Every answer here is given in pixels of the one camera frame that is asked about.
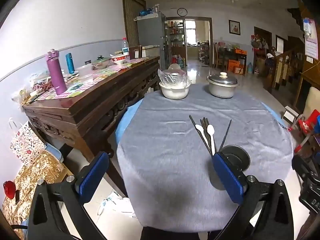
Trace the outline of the clear water bottle red cap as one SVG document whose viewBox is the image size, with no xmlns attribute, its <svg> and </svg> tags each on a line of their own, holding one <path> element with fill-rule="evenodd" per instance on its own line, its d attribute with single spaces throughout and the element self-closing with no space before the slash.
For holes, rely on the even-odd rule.
<svg viewBox="0 0 320 240">
<path fill-rule="evenodd" d="M 123 55 L 129 55 L 129 43 L 126 37 L 123 38 L 123 45 L 121 51 Z"/>
</svg>

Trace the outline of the framed wall picture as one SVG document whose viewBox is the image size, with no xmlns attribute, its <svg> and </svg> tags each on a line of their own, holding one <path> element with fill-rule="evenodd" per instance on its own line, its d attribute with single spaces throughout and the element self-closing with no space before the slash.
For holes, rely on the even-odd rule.
<svg viewBox="0 0 320 240">
<path fill-rule="evenodd" d="M 234 35 L 241 35 L 240 22 L 229 20 L 229 33 Z"/>
</svg>

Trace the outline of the wall calendar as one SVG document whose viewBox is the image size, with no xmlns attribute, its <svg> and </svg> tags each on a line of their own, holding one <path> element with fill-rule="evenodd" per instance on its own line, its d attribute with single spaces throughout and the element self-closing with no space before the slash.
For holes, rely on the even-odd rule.
<svg viewBox="0 0 320 240">
<path fill-rule="evenodd" d="M 318 38 L 316 24 L 313 19 L 303 19 L 303 30 L 305 37 L 305 55 L 318 59 Z"/>
</svg>

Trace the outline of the red white bowl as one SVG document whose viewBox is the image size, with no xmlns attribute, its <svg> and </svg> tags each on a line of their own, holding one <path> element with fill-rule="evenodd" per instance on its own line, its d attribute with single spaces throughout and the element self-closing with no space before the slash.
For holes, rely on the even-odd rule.
<svg viewBox="0 0 320 240">
<path fill-rule="evenodd" d="M 111 60 L 115 64 L 123 64 L 127 60 L 127 55 L 119 54 L 119 55 L 111 55 Z"/>
</svg>

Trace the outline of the wooden stair railing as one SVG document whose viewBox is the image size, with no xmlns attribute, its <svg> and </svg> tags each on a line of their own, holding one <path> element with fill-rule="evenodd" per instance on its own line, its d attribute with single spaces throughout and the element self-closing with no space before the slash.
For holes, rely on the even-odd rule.
<svg viewBox="0 0 320 240">
<path fill-rule="evenodd" d="M 302 66 L 302 59 L 302 46 L 296 46 L 276 57 L 268 57 L 265 61 L 268 73 L 264 80 L 264 89 L 271 94 L 281 86 L 285 87 L 288 83 L 292 83 Z"/>
</svg>

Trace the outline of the purple thermos bottle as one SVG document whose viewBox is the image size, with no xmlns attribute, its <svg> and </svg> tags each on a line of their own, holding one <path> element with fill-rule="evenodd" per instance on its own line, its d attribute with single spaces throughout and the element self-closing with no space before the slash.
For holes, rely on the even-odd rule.
<svg viewBox="0 0 320 240">
<path fill-rule="evenodd" d="M 48 51 L 46 62 L 55 92 L 60 95 L 67 90 L 67 87 L 60 66 L 59 52 L 55 49 Z"/>
</svg>

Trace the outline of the teal thermos bottle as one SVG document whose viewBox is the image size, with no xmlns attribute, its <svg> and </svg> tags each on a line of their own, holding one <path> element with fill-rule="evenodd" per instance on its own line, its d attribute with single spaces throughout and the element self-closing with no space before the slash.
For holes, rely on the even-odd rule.
<svg viewBox="0 0 320 240">
<path fill-rule="evenodd" d="M 67 68 L 68 68 L 69 74 L 73 74 L 75 72 L 75 69 L 74 69 L 74 63 L 73 63 L 71 53 L 66 54 L 66 63 L 67 63 Z"/>
</svg>

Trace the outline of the floral patterned bag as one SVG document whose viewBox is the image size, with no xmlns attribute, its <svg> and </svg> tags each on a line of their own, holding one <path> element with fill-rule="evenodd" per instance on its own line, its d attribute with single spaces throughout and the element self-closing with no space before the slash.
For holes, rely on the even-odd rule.
<svg viewBox="0 0 320 240">
<path fill-rule="evenodd" d="M 25 166 L 32 164 L 45 149 L 45 143 L 33 131 L 29 122 L 22 125 L 10 142 L 10 150 Z"/>
</svg>

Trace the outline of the glass lidded bowl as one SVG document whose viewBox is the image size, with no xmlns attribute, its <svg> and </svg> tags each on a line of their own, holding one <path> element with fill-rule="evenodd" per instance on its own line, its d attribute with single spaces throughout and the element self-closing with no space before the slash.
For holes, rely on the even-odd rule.
<svg viewBox="0 0 320 240">
<path fill-rule="evenodd" d="M 102 55 L 99 55 L 97 59 L 92 62 L 92 69 L 93 70 L 105 69 L 110 65 L 110 62 L 111 62 L 110 57 L 103 57 Z"/>
</svg>

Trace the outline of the white chest freezer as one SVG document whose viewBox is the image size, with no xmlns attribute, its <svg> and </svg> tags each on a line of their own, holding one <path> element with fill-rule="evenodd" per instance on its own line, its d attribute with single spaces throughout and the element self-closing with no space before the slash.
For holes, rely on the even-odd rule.
<svg viewBox="0 0 320 240">
<path fill-rule="evenodd" d="M 142 57 L 160 56 L 159 45 L 142 46 Z"/>
</svg>

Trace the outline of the black utensil holder cup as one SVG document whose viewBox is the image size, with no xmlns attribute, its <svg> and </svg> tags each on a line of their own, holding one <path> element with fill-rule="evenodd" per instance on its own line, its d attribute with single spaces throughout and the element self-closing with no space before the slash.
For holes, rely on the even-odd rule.
<svg viewBox="0 0 320 240">
<path fill-rule="evenodd" d="M 242 171 L 247 170 L 251 164 L 249 154 L 240 146 L 227 145 L 222 148 L 221 152 Z"/>
</svg>

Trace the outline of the grey table cloth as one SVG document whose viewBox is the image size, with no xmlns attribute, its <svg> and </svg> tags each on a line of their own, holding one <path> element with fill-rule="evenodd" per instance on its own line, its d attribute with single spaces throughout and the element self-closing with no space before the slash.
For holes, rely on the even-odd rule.
<svg viewBox="0 0 320 240">
<path fill-rule="evenodd" d="M 117 158 L 125 188 L 142 226 L 173 232 L 222 229 L 237 205 L 216 175 L 210 154 L 191 120 L 207 118 L 214 140 L 242 147 L 250 156 L 247 174 L 273 183 L 285 179 L 293 157 L 291 134 L 266 107 L 243 92 L 212 96 L 191 85 L 186 98 L 147 94 L 125 129 Z"/>
</svg>

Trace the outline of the grey refrigerator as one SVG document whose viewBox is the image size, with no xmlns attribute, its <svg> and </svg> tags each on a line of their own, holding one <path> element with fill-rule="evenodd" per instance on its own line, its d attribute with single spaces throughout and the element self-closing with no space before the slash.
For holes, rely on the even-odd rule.
<svg viewBox="0 0 320 240">
<path fill-rule="evenodd" d="M 165 33 L 165 15 L 153 12 L 145 16 L 137 16 L 135 22 L 138 28 L 139 43 L 145 52 L 158 48 L 159 64 L 161 70 L 169 66 L 168 41 Z"/>
</svg>

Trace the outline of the dark chopstick bundle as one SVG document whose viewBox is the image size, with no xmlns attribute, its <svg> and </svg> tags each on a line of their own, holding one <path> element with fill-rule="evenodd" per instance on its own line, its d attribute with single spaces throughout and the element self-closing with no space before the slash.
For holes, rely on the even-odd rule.
<svg viewBox="0 0 320 240">
<path fill-rule="evenodd" d="M 211 125 L 209 123 L 207 118 L 202 118 L 200 120 L 200 122 L 201 122 L 201 125 L 202 125 L 203 130 L 204 130 L 204 135 L 207 138 L 211 154 L 214 155 L 215 152 L 216 152 L 216 145 L 215 145 L 215 141 L 214 141 L 215 129 L 214 129 L 213 125 Z"/>
</svg>

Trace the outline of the metal pot with lid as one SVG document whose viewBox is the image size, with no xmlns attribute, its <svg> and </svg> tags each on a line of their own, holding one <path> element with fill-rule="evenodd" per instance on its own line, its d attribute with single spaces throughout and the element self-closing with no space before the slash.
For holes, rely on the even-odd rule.
<svg viewBox="0 0 320 240">
<path fill-rule="evenodd" d="M 228 76 L 226 72 L 209 75 L 207 81 L 210 94 L 222 99 L 232 98 L 239 86 L 238 80 L 233 76 Z"/>
</svg>

